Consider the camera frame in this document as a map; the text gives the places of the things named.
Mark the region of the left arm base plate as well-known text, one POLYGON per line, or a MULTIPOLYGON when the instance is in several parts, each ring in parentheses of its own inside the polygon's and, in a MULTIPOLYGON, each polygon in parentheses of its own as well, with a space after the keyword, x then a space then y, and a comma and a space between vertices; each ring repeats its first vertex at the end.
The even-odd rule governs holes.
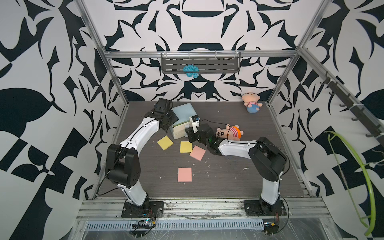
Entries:
POLYGON ((123 206, 121 218, 133 219, 133 218, 149 218, 149 217, 161 217, 164 212, 164 202, 162 201, 149 201, 146 200, 142 206, 137 206, 126 201, 123 206))

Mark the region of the pale blue drawer box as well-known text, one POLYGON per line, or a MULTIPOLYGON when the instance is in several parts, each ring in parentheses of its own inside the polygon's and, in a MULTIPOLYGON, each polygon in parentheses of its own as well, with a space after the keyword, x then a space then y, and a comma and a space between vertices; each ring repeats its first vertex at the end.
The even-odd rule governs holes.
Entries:
POLYGON ((172 111, 177 116, 178 120, 169 128, 175 140, 185 136, 185 126, 191 127, 190 117, 197 115, 191 103, 180 105, 172 108, 172 111))

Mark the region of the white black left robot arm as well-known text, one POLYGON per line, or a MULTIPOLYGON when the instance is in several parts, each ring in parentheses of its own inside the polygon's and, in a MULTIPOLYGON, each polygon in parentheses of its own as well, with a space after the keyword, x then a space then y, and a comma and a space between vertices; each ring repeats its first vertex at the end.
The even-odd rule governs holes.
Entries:
POLYGON ((134 206, 142 207, 148 198, 139 181, 141 175, 139 155, 158 130, 167 131, 179 120, 172 108, 172 101, 159 99, 129 137, 120 144, 112 144, 108 148, 105 177, 116 184, 129 203, 134 206))

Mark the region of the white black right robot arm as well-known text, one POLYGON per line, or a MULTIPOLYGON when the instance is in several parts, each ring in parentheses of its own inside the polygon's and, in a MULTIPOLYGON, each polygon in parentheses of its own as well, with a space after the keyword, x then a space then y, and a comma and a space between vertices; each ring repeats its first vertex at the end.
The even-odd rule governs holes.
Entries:
POLYGON ((287 157, 269 139, 261 137, 256 141, 242 141, 244 132, 238 125, 228 125, 214 130, 202 124, 198 115, 190 117, 191 127, 185 129, 191 143, 199 142, 217 156, 236 156, 253 162, 263 178, 261 204, 271 207, 280 199, 280 180, 284 174, 287 157))

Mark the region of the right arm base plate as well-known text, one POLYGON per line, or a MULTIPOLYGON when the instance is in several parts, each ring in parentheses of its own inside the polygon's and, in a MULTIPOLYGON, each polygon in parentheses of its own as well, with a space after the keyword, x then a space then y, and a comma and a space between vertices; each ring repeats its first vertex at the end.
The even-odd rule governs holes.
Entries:
POLYGON ((274 205, 270 205, 262 199, 244 200, 244 209, 248 217, 276 217, 287 215, 284 202, 280 199, 278 199, 274 205))

